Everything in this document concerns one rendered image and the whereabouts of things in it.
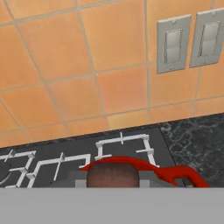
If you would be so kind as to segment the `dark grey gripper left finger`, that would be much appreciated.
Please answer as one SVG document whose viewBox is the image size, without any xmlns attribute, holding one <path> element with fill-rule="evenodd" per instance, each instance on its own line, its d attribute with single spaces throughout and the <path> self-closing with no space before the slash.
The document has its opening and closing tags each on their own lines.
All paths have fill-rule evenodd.
<svg viewBox="0 0 224 224">
<path fill-rule="evenodd" d="M 87 173 L 85 171 L 70 171 L 62 180 L 51 183 L 51 187 L 57 188 L 85 188 L 87 186 Z"/>
</svg>

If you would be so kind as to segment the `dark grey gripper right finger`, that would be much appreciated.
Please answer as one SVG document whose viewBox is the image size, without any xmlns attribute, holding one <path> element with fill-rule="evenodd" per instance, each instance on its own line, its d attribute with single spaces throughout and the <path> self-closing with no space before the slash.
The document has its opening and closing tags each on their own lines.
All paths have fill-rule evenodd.
<svg viewBox="0 0 224 224">
<path fill-rule="evenodd" d="M 140 171 L 139 178 L 141 187 L 173 187 L 172 184 L 158 178 L 154 171 Z"/>
</svg>

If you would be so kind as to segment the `brown sweet potato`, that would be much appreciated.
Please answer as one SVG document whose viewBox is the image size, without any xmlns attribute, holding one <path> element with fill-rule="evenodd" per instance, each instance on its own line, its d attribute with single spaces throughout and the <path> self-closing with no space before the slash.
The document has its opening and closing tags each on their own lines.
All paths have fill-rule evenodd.
<svg viewBox="0 0 224 224">
<path fill-rule="evenodd" d="M 98 163 L 87 172 L 87 187 L 139 187 L 138 170 L 131 164 Z"/>
</svg>

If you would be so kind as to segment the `black hob with white grates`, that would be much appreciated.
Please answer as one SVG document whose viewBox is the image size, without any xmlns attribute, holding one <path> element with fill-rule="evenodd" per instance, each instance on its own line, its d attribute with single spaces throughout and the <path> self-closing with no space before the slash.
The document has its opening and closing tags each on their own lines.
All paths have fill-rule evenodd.
<svg viewBox="0 0 224 224">
<path fill-rule="evenodd" d="M 120 156 L 157 167 L 176 164 L 159 128 L 122 129 L 2 148 L 0 187 L 51 187 L 95 160 Z"/>
</svg>

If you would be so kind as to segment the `grey wall light switch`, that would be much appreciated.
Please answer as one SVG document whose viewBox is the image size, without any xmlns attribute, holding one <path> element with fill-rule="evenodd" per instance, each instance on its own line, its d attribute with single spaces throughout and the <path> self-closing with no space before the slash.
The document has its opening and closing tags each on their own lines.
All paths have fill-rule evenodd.
<svg viewBox="0 0 224 224">
<path fill-rule="evenodd" d="M 224 8 L 198 12 L 190 67 L 202 67 L 218 63 L 223 42 Z"/>
<path fill-rule="evenodd" d="M 159 74 L 186 68 L 191 28 L 190 14 L 157 21 L 157 72 Z"/>
</svg>

